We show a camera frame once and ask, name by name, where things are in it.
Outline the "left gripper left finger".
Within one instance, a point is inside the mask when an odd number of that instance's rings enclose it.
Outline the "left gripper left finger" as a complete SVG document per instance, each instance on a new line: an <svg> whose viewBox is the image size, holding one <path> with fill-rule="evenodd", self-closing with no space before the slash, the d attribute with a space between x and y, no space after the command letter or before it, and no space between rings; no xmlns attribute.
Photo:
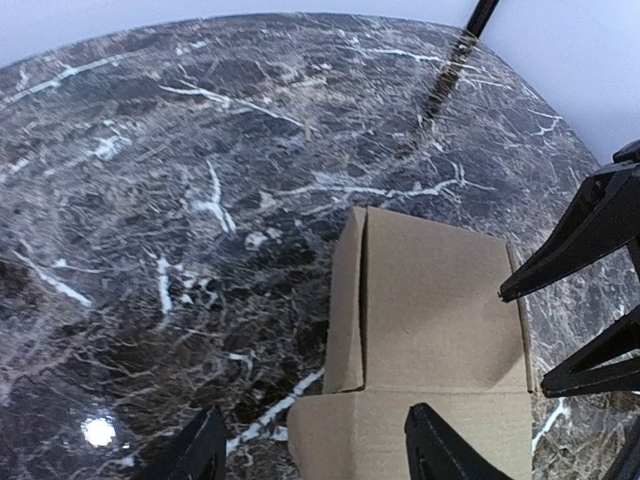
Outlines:
<svg viewBox="0 0 640 480"><path fill-rule="evenodd" d="M223 480L226 477L226 427L221 410L200 410L160 456L135 480Z"/></svg>

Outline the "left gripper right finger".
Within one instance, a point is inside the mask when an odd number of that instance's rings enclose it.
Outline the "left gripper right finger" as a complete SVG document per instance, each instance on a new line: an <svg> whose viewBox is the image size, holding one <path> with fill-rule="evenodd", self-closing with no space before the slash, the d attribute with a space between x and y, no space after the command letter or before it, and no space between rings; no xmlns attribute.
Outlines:
<svg viewBox="0 0 640 480"><path fill-rule="evenodd" d="M409 408L404 426L411 480L508 480L431 406Z"/></svg>

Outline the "brown cardboard box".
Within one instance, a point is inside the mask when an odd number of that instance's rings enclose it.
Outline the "brown cardboard box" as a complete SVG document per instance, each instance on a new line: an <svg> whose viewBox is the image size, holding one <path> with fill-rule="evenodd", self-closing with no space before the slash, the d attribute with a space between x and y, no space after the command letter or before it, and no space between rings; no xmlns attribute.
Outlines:
<svg viewBox="0 0 640 480"><path fill-rule="evenodd" d="M497 292L513 265L504 240L351 211L333 253L323 389L287 417L303 478L408 478L404 426L419 403L500 472L531 477L529 332Z"/></svg>

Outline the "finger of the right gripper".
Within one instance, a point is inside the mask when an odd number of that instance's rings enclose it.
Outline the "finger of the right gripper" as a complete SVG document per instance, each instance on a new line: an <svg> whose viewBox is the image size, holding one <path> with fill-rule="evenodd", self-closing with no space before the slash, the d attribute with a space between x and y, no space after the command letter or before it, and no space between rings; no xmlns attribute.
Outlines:
<svg viewBox="0 0 640 480"><path fill-rule="evenodd" d="M546 373L541 390L547 398L639 390L639 307L618 319L588 344Z"/></svg>
<svg viewBox="0 0 640 480"><path fill-rule="evenodd" d="M639 144L588 176L546 242L501 286L505 302L549 286L625 247L639 266Z"/></svg>

